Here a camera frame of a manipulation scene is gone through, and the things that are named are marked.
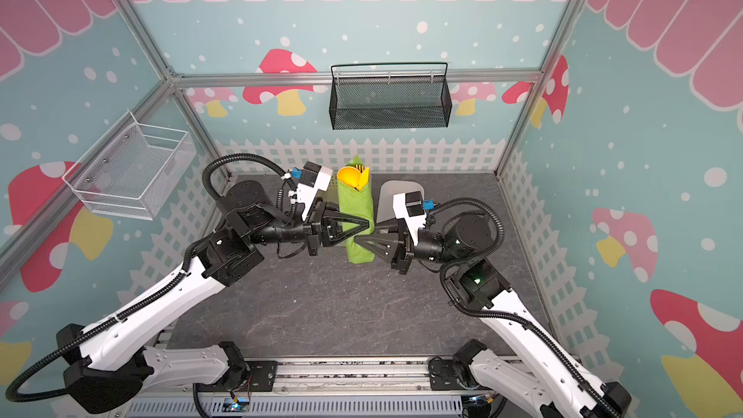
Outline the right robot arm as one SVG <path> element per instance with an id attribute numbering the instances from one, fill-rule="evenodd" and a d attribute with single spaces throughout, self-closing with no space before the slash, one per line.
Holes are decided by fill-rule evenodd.
<path id="1" fill-rule="evenodd" d="M 395 217 L 356 244 L 404 274 L 413 261 L 438 264 L 439 284 L 462 315 L 482 321 L 520 361 L 521 370 L 476 340 L 453 357 L 458 383 L 484 388 L 532 417 L 623 417 L 632 402 L 618 382 L 605 382 L 559 344 L 493 266 L 490 255 L 505 228 L 484 201 L 458 197 L 443 203 L 418 193 L 393 199 Z"/>

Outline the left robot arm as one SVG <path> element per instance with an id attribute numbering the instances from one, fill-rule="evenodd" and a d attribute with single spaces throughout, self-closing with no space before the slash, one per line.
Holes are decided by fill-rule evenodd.
<path id="1" fill-rule="evenodd" d="M 282 178 L 271 200 L 255 181 L 242 181 L 225 194 L 213 173 L 227 164 L 261 164 Z M 91 414 L 118 408 L 152 386 L 215 386 L 234 392 L 249 385 L 251 369 L 233 342 L 167 353 L 149 341 L 200 302 L 238 282 L 263 261 L 258 246 L 297 243 L 316 255 L 371 226 L 340 211 L 320 193 L 333 172 L 307 162 L 294 171 L 255 154 L 222 156 L 202 172 L 202 184 L 224 220 L 189 244 L 179 267 L 108 317 L 87 326 L 70 324 L 57 334 L 57 350 L 20 373 L 8 386 L 11 403 L 72 397 Z"/>

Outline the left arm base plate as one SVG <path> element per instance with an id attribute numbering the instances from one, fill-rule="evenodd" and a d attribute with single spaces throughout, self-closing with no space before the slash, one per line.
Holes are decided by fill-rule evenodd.
<path id="1" fill-rule="evenodd" d="M 272 392 L 277 379 L 279 363 L 269 360 L 248 360 L 246 373 L 238 375 L 238 382 L 220 379 L 213 384 L 199 384 L 199 393 L 258 393 Z"/>

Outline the orange plastic fork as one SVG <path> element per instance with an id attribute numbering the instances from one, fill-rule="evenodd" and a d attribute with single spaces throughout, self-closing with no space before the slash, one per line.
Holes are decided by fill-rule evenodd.
<path id="1" fill-rule="evenodd" d="M 358 166 L 359 177 L 357 182 L 357 188 L 359 190 L 364 189 L 370 182 L 371 170 L 366 166 Z"/>

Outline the orange plastic spoon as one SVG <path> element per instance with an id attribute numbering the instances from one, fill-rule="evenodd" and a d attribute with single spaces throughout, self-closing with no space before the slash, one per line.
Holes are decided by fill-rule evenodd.
<path id="1" fill-rule="evenodd" d="M 362 191 L 363 189 L 359 190 L 357 188 L 359 177 L 358 166 L 362 165 L 356 164 L 355 166 L 345 166 L 344 168 L 341 168 L 337 173 L 337 179 L 340 183 L 343 183 L 350 188 L 356 189 L 356 191 Z"/>

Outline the green paper napkin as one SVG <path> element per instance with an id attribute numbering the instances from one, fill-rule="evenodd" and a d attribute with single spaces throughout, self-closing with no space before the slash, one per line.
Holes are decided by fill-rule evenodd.
<path id="1" fill-rule="evenodd" d="M 337 173 L 340 211 L 367 221 L 369 227 L 354 237 L 371 234 L 375 230 L 371 169 L 360 156 L 354 157 Z M 356 244 L 353 238 L 346 239 L 348 260 L 352 264 L 371 263 L 375 255 Z"/>

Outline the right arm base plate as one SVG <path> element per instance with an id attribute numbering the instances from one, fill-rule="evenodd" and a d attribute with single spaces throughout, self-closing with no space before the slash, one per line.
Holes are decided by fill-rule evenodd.
<path id="1" fill-rule="evenodd" d="M 478 383 L 470 367 L 461 361 L 433 356 L 428 362 L 430 387 L 433 391 L 491 391 L 498 390 Z"/>

